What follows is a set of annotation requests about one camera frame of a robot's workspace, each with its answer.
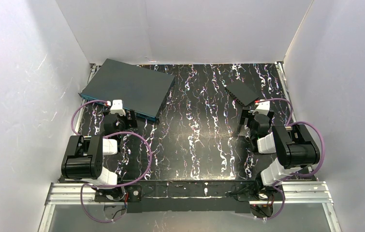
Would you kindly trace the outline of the large teal network switch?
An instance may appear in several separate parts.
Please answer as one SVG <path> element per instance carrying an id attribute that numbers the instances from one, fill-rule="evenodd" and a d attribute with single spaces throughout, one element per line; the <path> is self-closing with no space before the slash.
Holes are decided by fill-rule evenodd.
<path id="1" fill-rule="evenodd" d="M 175 77 L 113 59 L 106 59 L 79 95 L 91 100 L 122 100 L 126 110 L 159 121 Z"/>

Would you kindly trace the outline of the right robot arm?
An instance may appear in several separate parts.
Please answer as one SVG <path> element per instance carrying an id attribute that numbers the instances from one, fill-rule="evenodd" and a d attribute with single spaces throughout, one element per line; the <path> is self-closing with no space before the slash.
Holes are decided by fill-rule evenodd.
<path id="1" fill-rule="evenodd" d="M 306 128 L 306 123 L 296 122 L 290 126 L 273 126 L 274 112 L 256 113 L 244 108 L 239 125 L 247 124 L 252 152 L 276 154 L 274 161 L 257 174 L 254 188 L 276 187 L 294 176 L 301 169 L 318 164 L 321 160 L 319 147 Z"/>

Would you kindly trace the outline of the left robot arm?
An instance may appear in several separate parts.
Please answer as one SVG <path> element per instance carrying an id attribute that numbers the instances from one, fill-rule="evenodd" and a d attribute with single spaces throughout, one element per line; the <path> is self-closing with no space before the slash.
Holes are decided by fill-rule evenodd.
<path id="1" fill-rule="evenodd" d="M 104 136 L 136 127 L 135 111 L 126 110 L 123 116 L 119 113 L 105 115 L 101 135 L 72 135 L 61 164 L 62 176 L 68 180 L 84 181 L 95 186 L 116 185 L 117 174 L 103 166 L 103 158 L 119 153 L 124 135 L 109 138 Z"/>

